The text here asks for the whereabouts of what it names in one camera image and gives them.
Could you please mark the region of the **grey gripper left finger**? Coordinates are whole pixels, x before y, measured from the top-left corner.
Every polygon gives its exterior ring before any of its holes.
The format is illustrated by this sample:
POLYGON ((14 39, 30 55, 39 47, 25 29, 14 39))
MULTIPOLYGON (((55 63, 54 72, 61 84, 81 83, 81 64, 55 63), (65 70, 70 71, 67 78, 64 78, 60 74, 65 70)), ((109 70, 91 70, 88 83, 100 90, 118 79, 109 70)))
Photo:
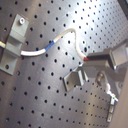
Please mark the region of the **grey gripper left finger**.
POLYGON ((113 76, 116 72, 110 67, 107 61, 87 61, 82 66, 89 78, 94 78, 99 72, 113 76))

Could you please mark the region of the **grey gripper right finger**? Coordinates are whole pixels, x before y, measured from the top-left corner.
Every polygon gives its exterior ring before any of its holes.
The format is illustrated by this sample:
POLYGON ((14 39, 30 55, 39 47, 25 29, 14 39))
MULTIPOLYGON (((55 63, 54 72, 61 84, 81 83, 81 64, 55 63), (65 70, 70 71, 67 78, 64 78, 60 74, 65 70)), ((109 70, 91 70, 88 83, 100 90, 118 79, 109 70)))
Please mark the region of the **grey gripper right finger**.
POLYGON ((113 61, 112 51, 110 49, 105 49, 102 52, 89 53, 87 58, 89 60, 108 60, 109 62, 113 61))

